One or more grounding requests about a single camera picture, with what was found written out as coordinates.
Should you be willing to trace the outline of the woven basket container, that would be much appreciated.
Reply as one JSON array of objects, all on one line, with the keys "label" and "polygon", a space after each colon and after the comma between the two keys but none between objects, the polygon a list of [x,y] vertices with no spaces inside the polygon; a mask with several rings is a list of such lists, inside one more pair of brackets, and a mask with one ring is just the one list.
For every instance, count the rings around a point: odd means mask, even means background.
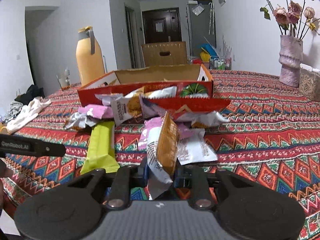
[{"label": "woven basket container", "polygon": [[319,69],[300,64],[299,91],[312,101],[320,101]]}]

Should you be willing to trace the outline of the pink snack packet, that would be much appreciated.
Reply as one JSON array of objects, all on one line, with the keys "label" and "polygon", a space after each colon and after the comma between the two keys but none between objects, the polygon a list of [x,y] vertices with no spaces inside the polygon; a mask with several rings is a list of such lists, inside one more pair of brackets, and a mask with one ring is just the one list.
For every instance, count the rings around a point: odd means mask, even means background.
[{"label": "pink snack packet", "polygon": [[96,119],[113,119],[111,106],[89,104],[85,107],[79,107],[78,112]]}]

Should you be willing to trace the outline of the white cloth glove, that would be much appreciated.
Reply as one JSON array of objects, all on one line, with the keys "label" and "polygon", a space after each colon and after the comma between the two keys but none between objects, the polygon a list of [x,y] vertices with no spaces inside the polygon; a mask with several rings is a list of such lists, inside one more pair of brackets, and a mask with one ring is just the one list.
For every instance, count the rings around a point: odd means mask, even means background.
[{"label": "white cloth glove", "polygon": [[39,113],[48,107],[52,101],[50,99],[34,98],[28,105],[24,105],[19,115],[1,128],[2,134],[12,134],[23,128],[26,124],[34,120]]}]

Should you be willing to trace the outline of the white snack packet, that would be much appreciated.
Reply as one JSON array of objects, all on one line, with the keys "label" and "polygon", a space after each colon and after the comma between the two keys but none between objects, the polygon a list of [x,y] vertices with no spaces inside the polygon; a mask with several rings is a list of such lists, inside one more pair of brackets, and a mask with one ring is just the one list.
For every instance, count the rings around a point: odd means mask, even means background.
[{"label": "white snack packet", "polygon": [[177,158],[181,165],[217,161],[218,157],[204,140],[205,129],[191,130],[191,137],[182,139],[177,146]]}]

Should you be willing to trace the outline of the yellow thermos jug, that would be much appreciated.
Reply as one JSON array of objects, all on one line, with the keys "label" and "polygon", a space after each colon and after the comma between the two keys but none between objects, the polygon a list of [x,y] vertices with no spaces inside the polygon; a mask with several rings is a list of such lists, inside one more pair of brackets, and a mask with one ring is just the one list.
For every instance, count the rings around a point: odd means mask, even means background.
[{"label": "yellow thermos jug", "polygon": [[92,26],[78,30],[76,62],[82,86],[105,74],[103,55]]}]

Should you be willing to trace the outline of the grey refrigerator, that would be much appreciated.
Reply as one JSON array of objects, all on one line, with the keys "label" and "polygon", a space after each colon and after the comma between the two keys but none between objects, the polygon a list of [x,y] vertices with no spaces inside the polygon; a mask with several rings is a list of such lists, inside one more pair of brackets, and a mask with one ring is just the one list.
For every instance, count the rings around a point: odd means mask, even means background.
[{"label": "grey refrigerator", "polygon": [[215,13],[212,0],[194,0],[186,5],[191,56],[199,56],[203,44],[216,46]]}]

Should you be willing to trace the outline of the orange cardboard snack box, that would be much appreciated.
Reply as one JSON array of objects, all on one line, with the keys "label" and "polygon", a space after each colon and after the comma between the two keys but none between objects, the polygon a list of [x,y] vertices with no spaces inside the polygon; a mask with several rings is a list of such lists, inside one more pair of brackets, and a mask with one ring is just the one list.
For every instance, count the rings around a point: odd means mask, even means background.
[{"label": "orange cardboard snack box", "polygon": [[82,106],[111,106],[113,100],[140,87],[144,87],[141,108],[154,103],[173,115],[220,111],[231,103],[214,97],[213,78],[201,64],[112,71],[79,88],[78,95]]}]

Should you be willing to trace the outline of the patterned red tablecloth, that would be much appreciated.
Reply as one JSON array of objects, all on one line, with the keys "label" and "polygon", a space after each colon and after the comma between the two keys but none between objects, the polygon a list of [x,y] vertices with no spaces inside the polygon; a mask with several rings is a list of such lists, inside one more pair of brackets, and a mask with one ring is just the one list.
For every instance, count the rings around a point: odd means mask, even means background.
[{"label": "patterned red tablecloth", "polygon": [[[267,74],[212,71],[214,94],[227,98],[222,111],[229,123],[210,128],[204,136],[219,160],[205,171],[225,168],[265,187],[287,194],[303,207],[306,220],[300,239],[319,239],[319,103]],[[65,129],[80,106],[78,85],[49,96],[51,104],[18,131],[23,137],[62,143],[62,158],[10,154],[13,170],[3,179],[4,211],[44,190],[71,181],[84,163],[90,132]]]}]

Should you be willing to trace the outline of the drinking glass with straw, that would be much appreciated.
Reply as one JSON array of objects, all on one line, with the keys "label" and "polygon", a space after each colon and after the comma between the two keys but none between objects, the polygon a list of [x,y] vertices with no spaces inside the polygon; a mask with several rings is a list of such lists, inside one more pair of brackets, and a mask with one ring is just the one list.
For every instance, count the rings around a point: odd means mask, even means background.
[{"label": "drinking glass with straw", "polygon": [[67,90],[71,87],[70,83],[70,72],[68,69],[65,69],[63,71],[60,71],[57,75],[56,78],[59,82],[61,90]]}]

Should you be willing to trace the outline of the pink textured vase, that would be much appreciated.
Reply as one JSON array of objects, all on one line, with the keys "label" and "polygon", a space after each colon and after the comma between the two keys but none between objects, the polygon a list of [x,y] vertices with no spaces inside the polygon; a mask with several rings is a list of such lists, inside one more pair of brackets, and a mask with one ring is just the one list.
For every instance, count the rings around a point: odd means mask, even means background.
[{"label": "pink textured vase", "polygon": [[303,41],[291,35],[280,36],[279,81],[297,88],[300,80],[300,64],[303,61]]}]

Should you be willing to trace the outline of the wooden chair back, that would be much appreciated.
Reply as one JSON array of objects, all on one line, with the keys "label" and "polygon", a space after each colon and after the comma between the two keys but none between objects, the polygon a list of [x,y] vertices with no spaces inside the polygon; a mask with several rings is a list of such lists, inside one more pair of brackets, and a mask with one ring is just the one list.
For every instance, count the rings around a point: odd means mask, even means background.
[{"label": "wooden chair back", "polygon": [[188,63],[185,42],[143,44],[142,52],[146,67],[182,65]]}]

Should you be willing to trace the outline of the brown biscuit snack packet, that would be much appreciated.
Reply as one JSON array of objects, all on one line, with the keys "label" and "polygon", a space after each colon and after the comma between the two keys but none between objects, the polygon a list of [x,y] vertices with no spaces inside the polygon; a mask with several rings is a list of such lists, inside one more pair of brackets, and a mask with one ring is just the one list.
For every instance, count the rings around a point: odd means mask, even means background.
[{"label": "brown biscuit snack packet", "polygon": [[161,124],[149,129],[147,136],[147,164],[149,199],[155,200],[173,183],[177,161],[178,128],[169,113],[161,118]]}]

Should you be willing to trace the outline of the dark entrance door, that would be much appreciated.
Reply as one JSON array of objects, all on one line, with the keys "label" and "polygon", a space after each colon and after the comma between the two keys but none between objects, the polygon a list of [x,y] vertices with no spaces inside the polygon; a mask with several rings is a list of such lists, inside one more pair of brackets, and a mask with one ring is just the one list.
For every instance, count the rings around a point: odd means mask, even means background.
[{"label": "dark entrance door", "polygon": [[182,41],[178,8],[143,11],[142,18],[146,44]]}]

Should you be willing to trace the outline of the green snack bar packet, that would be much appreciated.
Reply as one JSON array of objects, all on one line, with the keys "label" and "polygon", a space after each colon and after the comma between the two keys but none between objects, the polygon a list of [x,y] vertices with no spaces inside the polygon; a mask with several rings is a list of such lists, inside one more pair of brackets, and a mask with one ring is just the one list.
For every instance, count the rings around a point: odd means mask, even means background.
[{"label": "green snack bar packet", "polygon": [[81,175],[99,168],[114,173],[120,168],[115,156],[114,128],[114,121],[100,122],[93,127]]}]

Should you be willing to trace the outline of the brown white biscuit packet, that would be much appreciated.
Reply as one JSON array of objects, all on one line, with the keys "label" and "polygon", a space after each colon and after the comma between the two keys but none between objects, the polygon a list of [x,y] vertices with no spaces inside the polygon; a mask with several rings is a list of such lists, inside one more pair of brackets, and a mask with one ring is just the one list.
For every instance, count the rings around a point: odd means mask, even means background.
[{"label": "brown white biscuit packet", "polygon": [[140,87],[125,96],[121,96],[111,102],[114,122],[117,126],[142,114],[140,94],[144,94],[144,87]]}]

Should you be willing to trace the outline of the dried pink roses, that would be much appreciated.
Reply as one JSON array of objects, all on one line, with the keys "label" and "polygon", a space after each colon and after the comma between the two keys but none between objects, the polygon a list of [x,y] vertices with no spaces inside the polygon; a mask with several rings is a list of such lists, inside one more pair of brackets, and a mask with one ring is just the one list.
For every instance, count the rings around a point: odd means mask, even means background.
[{"label": "dried pink roses", "polygon": [[264,18],[270,20],[274,17],[282,35],[289,35],[303,40],[308,32],[319,35],[319,18],[315,9],[306,6],[306,0],[300,5],[292,0],[285,0],[285,6],[273,6],[270,0],[267,5],[260,8]]}]

